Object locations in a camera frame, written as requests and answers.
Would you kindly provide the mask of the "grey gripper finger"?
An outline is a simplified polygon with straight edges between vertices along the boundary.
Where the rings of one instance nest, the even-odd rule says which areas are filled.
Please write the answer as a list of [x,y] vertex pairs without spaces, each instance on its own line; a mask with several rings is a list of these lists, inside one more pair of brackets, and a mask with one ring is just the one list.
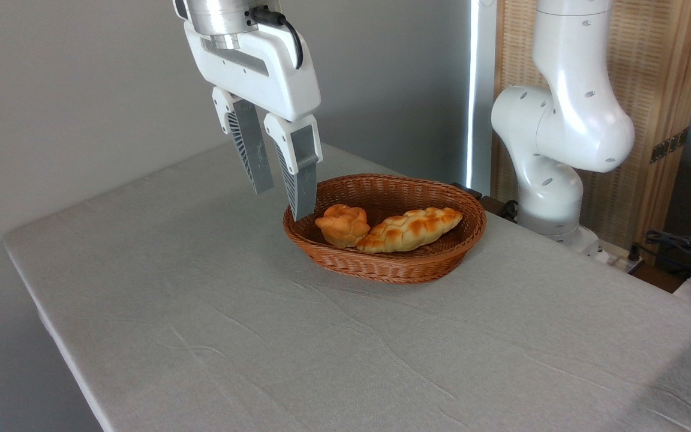
[[264,125],[276,143],[290,209],[294,221],[299,221],[316,207],[316,164],[323,161],[317,121],[313,115],[286,121],[267,114]]
[[224,133],[232,137],[256,194],[274,187],[255,104],[214,87],[212,98]]

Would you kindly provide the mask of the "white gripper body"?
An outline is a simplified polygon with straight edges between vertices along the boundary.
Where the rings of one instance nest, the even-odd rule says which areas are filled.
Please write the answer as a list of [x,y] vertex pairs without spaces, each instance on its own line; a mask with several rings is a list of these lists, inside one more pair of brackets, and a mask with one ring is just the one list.
[[304,63],[297,69],[295,42],[287,29],[259,25],[238,35],[238,49],[219,49],[189,21],[184,31],[197,68],[212,85],[288,121],[311,114],[321,103],[307,42],[300,40]]

